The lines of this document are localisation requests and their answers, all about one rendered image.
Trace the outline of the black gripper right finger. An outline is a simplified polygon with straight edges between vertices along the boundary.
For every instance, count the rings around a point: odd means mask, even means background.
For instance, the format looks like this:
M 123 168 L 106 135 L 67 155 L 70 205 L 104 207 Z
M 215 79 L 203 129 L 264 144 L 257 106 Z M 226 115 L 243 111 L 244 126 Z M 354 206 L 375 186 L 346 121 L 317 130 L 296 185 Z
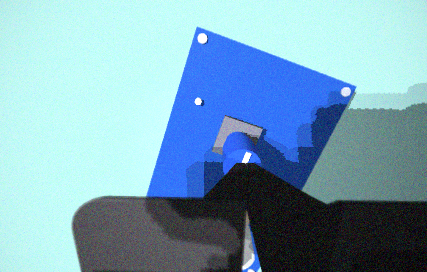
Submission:
M 427 202 L 325 204 L 255 163 L 246 167 L 262 272 L 350 272 L 362 251 L 427 251 Z

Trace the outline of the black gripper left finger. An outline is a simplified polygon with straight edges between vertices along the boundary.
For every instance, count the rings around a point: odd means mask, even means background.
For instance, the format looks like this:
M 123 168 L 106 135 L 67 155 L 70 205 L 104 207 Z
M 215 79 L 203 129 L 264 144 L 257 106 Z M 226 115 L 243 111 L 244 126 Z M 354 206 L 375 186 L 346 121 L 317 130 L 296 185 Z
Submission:
M 85 202 L 71 220 L 81 272 L 243 272 L 248 177 L 236 163 L 202 198 Z

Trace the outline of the blue circuit board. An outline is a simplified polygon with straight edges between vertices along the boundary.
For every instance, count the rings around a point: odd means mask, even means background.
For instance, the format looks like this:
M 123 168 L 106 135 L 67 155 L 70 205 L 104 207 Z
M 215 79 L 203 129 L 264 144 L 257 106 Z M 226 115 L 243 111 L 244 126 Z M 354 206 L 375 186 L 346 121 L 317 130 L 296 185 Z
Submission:
M 236 163 L 304 188 L 357 86 L 196 27 L 146 196 L 205 196 Z

